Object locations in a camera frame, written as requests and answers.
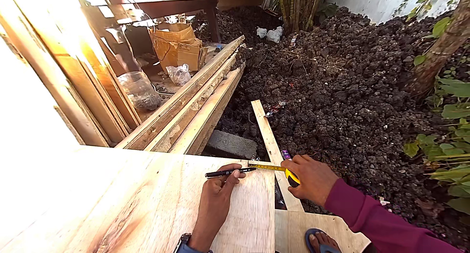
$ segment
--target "foot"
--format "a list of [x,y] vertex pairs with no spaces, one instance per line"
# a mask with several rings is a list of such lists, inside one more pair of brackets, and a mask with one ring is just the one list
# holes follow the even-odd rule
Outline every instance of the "foot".
[[332,247],[338,252],[341,252],[339,249],[338,243],[333,238],[330,238],[327,234],[323,232],[316,232],[315,235],[310,234],[308,236],[310,244],[314,247],[316,253],[320,253],[320,245],[326,244]]

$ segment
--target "hand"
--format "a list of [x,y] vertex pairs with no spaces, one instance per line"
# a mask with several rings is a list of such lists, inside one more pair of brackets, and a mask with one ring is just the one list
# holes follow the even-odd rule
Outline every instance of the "hand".
[[[218,171],[240,168],[240,164],[229,164],[220,167]],[[188,242],[190,248],[200,252],[209,251],[215,236],[227,219],[232,190],[240,183],[239,179],[245,176],[245,173],[235,170],[229,176],[208,179],[204,183],[196,225]]]
[[288,187],[293,196],[325,206],[326,198],[338,179],[328,165],[307,155],[296,155],[292,161],[282,161],[281,166],[294,172],[300,181],[300,186]]

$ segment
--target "concrete block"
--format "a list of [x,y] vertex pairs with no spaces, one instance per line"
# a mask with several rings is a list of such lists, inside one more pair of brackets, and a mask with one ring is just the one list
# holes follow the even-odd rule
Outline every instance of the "concrete block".
[[214,130],[204,151],[217,157],[251,159],[256,156],[257,146],[253,140]]

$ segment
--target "cardboard box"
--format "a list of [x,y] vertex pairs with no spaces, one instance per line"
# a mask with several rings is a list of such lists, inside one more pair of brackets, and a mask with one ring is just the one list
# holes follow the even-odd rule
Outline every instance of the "cardboard box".
[[191,71],[198,71],[204,65],[203,42],[196,38],[190,24],[161,23],[158,29],[150,30],[156,56],[165,73],[167,66],[188,64]]

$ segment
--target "soil pile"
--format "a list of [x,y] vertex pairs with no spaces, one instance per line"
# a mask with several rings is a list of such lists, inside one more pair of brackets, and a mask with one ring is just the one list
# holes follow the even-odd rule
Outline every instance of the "soil pile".
[[[256,35],[257,27],[268,30],[276,29],[282,25],[278,17],[267,14],[259,7],[237,7],[217,14],[219,21],[220,38],[223,44],[228,44],[241,35],[245,35],[245,43],[253,47],[258,43],[266,43],[266,38],[260,39]],[[204,42],[211,41],[211,34],[207,25],[205,14],[197,15],[193,28],[196,37]]]
[[[267,108],[285,100],[288,105],[270,118],[281,149],[332,165],[349,185],[389,201],[391,212],[468,247],[470,230],[458,222],[463,214],[446,209],[436,217],[420,208],[432,199],[422,159],[410,160],[402,152],[403,143],[418,133],[447,131],[439,127],[447,123],[440,116],[400,91],[411,76],[413,58],[433,43],[423,37],[437,20],[405,20],[371,26],[369,19],[340,8],[313,32],[301,32],[295,47],[290,35],[278,45],[240,50],[245,73],[218,129],[255,140],[266,159],[250,101],[260,99]],[[307,212],[328,213],[303,204]]]

